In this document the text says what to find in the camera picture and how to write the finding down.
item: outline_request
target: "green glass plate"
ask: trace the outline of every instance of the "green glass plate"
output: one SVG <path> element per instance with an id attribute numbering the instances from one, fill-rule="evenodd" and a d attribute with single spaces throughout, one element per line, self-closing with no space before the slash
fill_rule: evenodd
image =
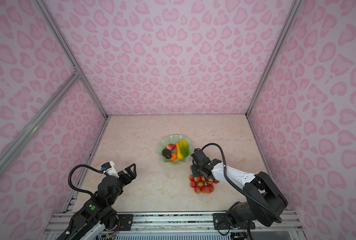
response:
<path id="1" fill-rule="evenodd" d="M 162 155 L 162 151 L 163 151 L 163 149 L 166 148 L 167 144 L 176 144 L 177 142 L 181 141 L 182 139 L 184 139 L 187 142 L 187 145 L 189 146 L 189 156 L 185 157 L 182 160 L 176 159 L 175 161 L 172 162 L 172 161 L 170 161 L 170 159 L 167 159 Z M 161 143 L 159 144 L 157 153 L 159 154 L 159 158 L 161 159 L 162 162 L 169 162 L 172 165 L 178 165 L 182 162 L 188 162 L 191 158 L 191 154 L 194 153 L 194 149 L 191 146 L 191 141 L 188 140 L 187 138 L 185 138 L 184 136 L 170 135 L 161 141 Z"/>

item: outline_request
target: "pink leopard print wall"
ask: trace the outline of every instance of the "pink leopard print wall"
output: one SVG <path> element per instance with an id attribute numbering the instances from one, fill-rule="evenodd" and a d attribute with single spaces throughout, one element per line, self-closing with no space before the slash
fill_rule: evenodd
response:
<path id="1" fill-rule="evenodd" d="M 306 1 L 252 123 L 308 239 L 356 239 L 355 0 Z"/>
<path id="2" fill-rule="evenodd" d="M 84 162 L 101 124 L 78 82 L 0 178 L 0 240 L 41 237 L 66 201 L 69 171 Z"/>
<path id="3" fill-rule="evenodd" d="M 0 154 L 72 71 L 30 0 L 0 1 Z"/>
<path id="4" fill-rule="evenodd" d="M 245 113 L 292 0 L 48 0 L 109 114 Z"/>

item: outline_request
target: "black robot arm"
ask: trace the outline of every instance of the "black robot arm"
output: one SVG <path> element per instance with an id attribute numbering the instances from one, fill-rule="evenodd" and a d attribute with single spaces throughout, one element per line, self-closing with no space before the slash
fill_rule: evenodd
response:
<path id="1" fill-rule="evenodd" d="M 98 185 L 98 190 L 71 217 L 67 229 L 58 240 L 90 240 L 104 229 L 113 230 L 119 227 L 117 212 L 111 208 L 111 205 L 123 193 L 123 187 L 136 178 L 136 165 L 132 164 L 125 170 L 127 173 L 123 171 L 116 173 L 113 162 L 105 163 L 100 171 L 97 170 L 105 173 L 106 176 Z"/>

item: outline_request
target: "cable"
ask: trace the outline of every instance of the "cable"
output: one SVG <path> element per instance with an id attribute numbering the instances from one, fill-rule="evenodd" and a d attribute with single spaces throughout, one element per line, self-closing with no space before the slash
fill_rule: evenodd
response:
<path id="1" fill-rule="evenodd" d="M 229 177 L 227 176 L 227 165 L 226 165 L 226 160 L 225 160 L 225 156 L 223 154 L 223 150 L 221 148 L 221 146 L 219 146 L 216 143 L 208 143 L 206 144 L 204 147 L 202 147 L 202 151 L 210 146 L 210 145 L 214 145 L 217 146 L 219 148 L 219 150 L 221 151 L 221 155 L 222 155 L 222 160 L 223 160 L 223 175 L 225 177 L 225 179 L 227 180 L 227 182 L 233 186 L 233 188 L 235 188 L 238 192 L 242 193 L 246 198 L 251 199 L 253 202 L 255 202 L 256 204 L 258 204 L 261 208 L 265 209 L 267 211 L 267 213 L 270 215 L 271 218 L 274 219 L 275 222 L 277 223 L 282 223 L 282 218 L 276 214 L 273 210 L 269 209 L 266 205 L 264 205 L 263 203 L 261 203 L 260 201 L 258 201 L 257 199 L 255 199 L 249 192 L 239 188 L 237 185 L 235 185 L 235 183 L 233 183 Z"/>
<path id="2" fill-rule="evenodd" d="M 88 190 L 83 190 L 83 189 L 80 189 L 80 188 L 75 187 L 75 186 L 73 185 L 72 181 L 71 181 L 72 176 L 73 176 L 73 173 L 75 172 L 75 170 L 77 170 L 77 169 L 80 168 L 80 167 L 87 167 L 88 169 L 93 170 L 94 172 L 98 172 L 98 173 L 102 173 L 102 174 L 103 174 L 103 171 L 97 170 L 97 169 L 95 169 L 95 168 L 93 168 L 93 167 L 91 167 L 91 166 L 89 166 L 89 165 L 79 164 L 79 165 L 75 166 L 75 167 L 70 171 L 70 173 L 69 173 L 69 175 L 68 175 L 68 185 L 70 186 L 71 189 L 73 189 L 73 190 L 75 190 L 75 191 L 77 191 L 77 192 L 84 192 L 84 193 L 89 194 L 90 196 L 93 196 L 94 194 L 93 194 L 92 192 L 90 192 L 90 191 L 88 191 Z"/>
<path id="3" fill-rule="evenodd" d="M 254 239 L 252 238 L 251 232 L 250 232 L 250 223 L 251 223 L 251 222 L 252 222 L 251 220 L 248 220 L 248 235 L 249 235 L 250 240 L 254 240 Z"/>
<path id="4" fill-rule="evenodd" d="M 227 233 L 221 233 L 219 231 L 219 224 L 221 224 L 221 223 L 227 223 L 227 225 L 229 226 L 229 230 L 227 231 Z M 219 224 L 218 224 L 218 229 L 217 229 L 218 233 L 221 234 L 222 236 L 227 236 L 227 234 L 230 232 L 230 229 L 231 229 L 230 224 L 228 222 L 225 222 L 225 221 L 221 221 L 221 222 L 219 222 Z"/>
<path id="5" fill-rule="evenodd" d="M 70 219 L 70 222 L 68 222 L 68 226 L 66 228 L 66 234 L 65 236 L 63 237 L 63 240 L 67 239 L 71 234 L 70 234 L 70 230 L 73 226 L 73 223 L 74 223 L 74 219 L 76 217 L 76 215 L 78 214 L 78 212 L 74 213 L 74 215 L 72 215 L 71 219 Z"/>

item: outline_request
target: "black mounting bracket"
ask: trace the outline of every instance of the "black mounting bracket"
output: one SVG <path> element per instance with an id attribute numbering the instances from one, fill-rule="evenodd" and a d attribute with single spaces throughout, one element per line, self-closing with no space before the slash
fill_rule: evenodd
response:
<path id="1" fill-rule="evenodd" d="M 228 214 L 213 214 L 213 223 L 215 230 L 232 230 Z M 247 227 L 245 227 L 245 224 L 247 224 L 247 222 L 243 222 L 238 230 L 246 230 Z M 255 223 L 253 221 L 250 223 L 250 229 L 255 229 Z"/>
<path id="2" fill-rule="evenodd" d="M 133 214 L 118 214 L 119 222 L 121 223 L 119 231 L 130 231 L 132 225 Z"/>

